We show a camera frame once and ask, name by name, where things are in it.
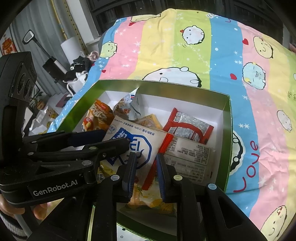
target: pink stripe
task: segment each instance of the pink stripe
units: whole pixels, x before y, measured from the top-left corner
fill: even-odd
[[[142,31],[146,21],[140,21],[129,26],[131,17],[120,24],[114,35],[117,43],[117,53],[108,61],[100,79],[127,79],[136,69]]]
[[[259,183],[260,192],[253,206],[250,219],[259,228],[279,206],[285,205],[289,181],[289,152],[286,145],[285,130],[277,118],[277,107],[268,92],[269,59],[260,56],[253,43],[254,36],[262,34],[251,27],[238,23],[243,39],[249,45],[243,45],[243,62],[254,62],[266,71],[266,86],[257,90],[246,84],[246,90],[251,102],[256,123],[259,143]]]

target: green box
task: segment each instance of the green box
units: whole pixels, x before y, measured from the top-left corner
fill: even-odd
[[[148,104],[155,106],[168,105],[170,111],[172,110],[170,106],[177,104],[177,106],[183,108],[179,111],[188,115],[193,115],[188,113],[191,111],[197,114],[195,116],[197,118],[202,116],[210,119],[212,116],[218,120],[216,130],[214,128],[215,134],[214,131],[212,134],[215,137],[212,145],[215,145],[217,148],[210,158],[215,156],[216,162],[219,162],[219,165],[216,163],[217,168],[216,170],[214,168],[213,176],[216,177],[216,185],[225,191],[232,156],[232,115],[230,97],[228,95],[202,88],[155,81],[100,80],[79,99],[59,126],[58,131],[73,131],[76,126],[76,129],[81,129],[80,123],[96,99],[100,99],[108,104],[108,101],[113,100],[114,102],[113,98],[118,94],[120,97],[117,101],[119,101],[126,93],[130,93],[138,87],[137,94],[141,94]],[[145,222],[140,223],[120,212],[117,212],[117,221],[122,227],[151,240],[176,240],[176,236],[168,234],[169,232],[161,232],[148,227],[143,224]]]

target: blue logo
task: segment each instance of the blue logo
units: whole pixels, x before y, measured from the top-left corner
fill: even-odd
[[[151,157],[151,152],[152,152],[152,146],[145,136],[131,134],[126,129],[121,127],[118,130],[118,132],[116,132],[115,135],[112,137],[112,139],[117,139],[121,137],[128,138],[131,140],[130,149],[127,155],[122,154],[119,157],[112,157],[107,159],[107,161],[111,165],[114,165],[117,158],[120,160],[122,164],[126,164],[130,151],[137,153],[137,159],[138,159],[137,169],[140,169],[142,166],[144,166],[146,163],[149,162]]]

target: red lettering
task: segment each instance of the red lettering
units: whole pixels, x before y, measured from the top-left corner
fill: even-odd
[[[253,150],[258,150],[258,145],[256,145],[254,141],[251,141],[250,145],[251,145]]]
[[[253,170],[254,170],[254,174],[252,176],[249,174],[249,168],[253,168]],[[252,165],[251,166],[248,166],[248,168],[247,168],[247,175],[250,178],[252,178],[252,177],[254,177],[256,175],[256,169],[255,169],[254,166],[252,166]]]
[[[244,181],[244,188],[243,189],[240,189],[240,190],[233,190],[233,192],[242,192],[243,190],[246,189],[247,187],[247,182],[246,182],[246,179],[244,177],[242,177],[243,181]]]
[[[254,165],[258,160],[259,160],[259,155],[258,154],[256,154],[256,153],[252,153],[251,155],[253,155],[253,156],[256,156],[257,157],[257,159],[256,159],[256,161],[254,161],[254,162],[252,162],[252,164]]]

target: white cylinder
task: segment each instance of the white cylinder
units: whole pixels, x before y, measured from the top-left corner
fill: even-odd
[[[85,57],[85,54],[76,36],[64,41],[61,44],[61,47],[70,64],[72,64],[73,60],[77,59],[79,56]]]

